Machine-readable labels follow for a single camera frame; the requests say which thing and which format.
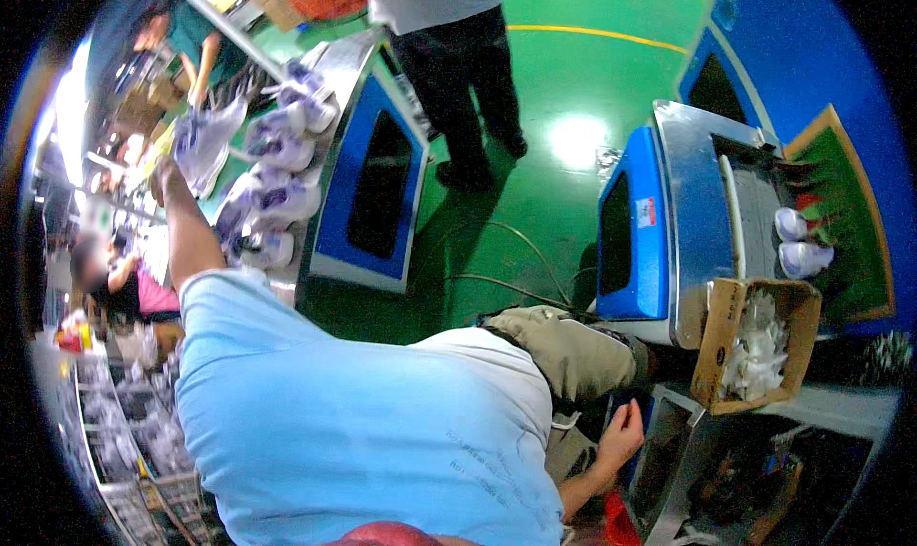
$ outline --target metal rack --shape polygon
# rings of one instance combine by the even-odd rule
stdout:
[[[80,368],[86,365],[93,367],[95,376],[86,376],[92,375],[86,368]],[[109,361],[106,357],[84,357],[72,364],[70,376],[74,381],[83,443],[90,457],[92,475],[118,529],[131,546],[166,546],[181,543],[180,540],[190,546],[211,546],[221,543],[214,539],[221,534],[224,535],[225,530],[218,523],[212,507],[205,505],[197,472],[156,475],[155,469],[150,467],[138,445],[135,431],[139,426],[128,421],[119,395],[126,392],[149,391],[159,405],[166,407],[165,402],[160,399],[152,385],[136,384],[129,385],[127,389],[117,390],[111,376],[112,365],[117,366],[121,363]],[[114,398],[120,410],[116,416],[117,424],[99,425],[86,422],[84,397],[90,393]],[[127,440],[137,457],[135,471],[131,476],[121,476],[122,480],[109,480],[109,473],[102,466],[103,463],[97,456],[97,448],[93,445],[94,439],[107,429],[127,434]]]
[[[898,391],[804,385],[794,399],[743,413],[778,416],[871,443],[864,471],[874,460],[877,441],[891,421]],[[668,545],[689,519],[689,491],[713,459],[728,421],[687,396],[687,386],[656,385],[646,443],[627,490],[625,506],[646,546]]]

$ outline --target person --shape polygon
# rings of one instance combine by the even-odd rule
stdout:
[[[336,339],[263,273],[226,268],[168,156],[151,192],[186,334],[185,446],[236,544],[557,544],[642,444],[632,401],[558,488],[544,470],[552,387],[529,352],[481,327],[408,346]]]
[[[144,15],[134,51],[153,51],[163,42],[181,59],[191,81],[188,103],[194,107],[203,105],[209,88],[214,90],[212,107],[225,107],[241,94],[248,96],[249,103],[255,101],[269,84],[263,70],[185,1]]]
[[[107,310],[124,314],[129,321],[177,319],[180,313],[175,291],[163,288],[148,273],[139,271],[138,254],[130,254],[109,270],[116,256],[113,243],[104,245],[96,236],[83,238],[70,256],[75,287]]]
[[[474,86],[487,132],[519,159],[528,146],[510,69],[502,0],[369,0],[433,126],[446,136],[444,185],[484,190],[492,175],[471,101]]]

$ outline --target factory floor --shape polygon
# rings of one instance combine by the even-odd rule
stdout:
[[[522,105],[528,154],[513,162],[487,146],[497,187],[490,194],[448,191],[427,169],[411,256],[409,293],[397,296],[308,278],[297,310],[338,337],[411,343],[471,323],[479,313],[539,303],[489,281],[502,280],[564,301],[536,252],[500,222],[520,231],[546,259],[559,286],[590,300],[599,146],[624,148],[651,115],[656,98],[672,98],[709,0],[505,0],[512,69]],[[297,34],[255,35],[285,60],[321,40],[361,30],[360,21]],[[437,161],[448,159],[442,139]]]

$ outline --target black pants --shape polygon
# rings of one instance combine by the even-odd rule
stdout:
[[[521,133],[501,7],[391,37],[430,123],[446,136],[453,163],[487,165],[470,86],[490,136],[510,139]]]

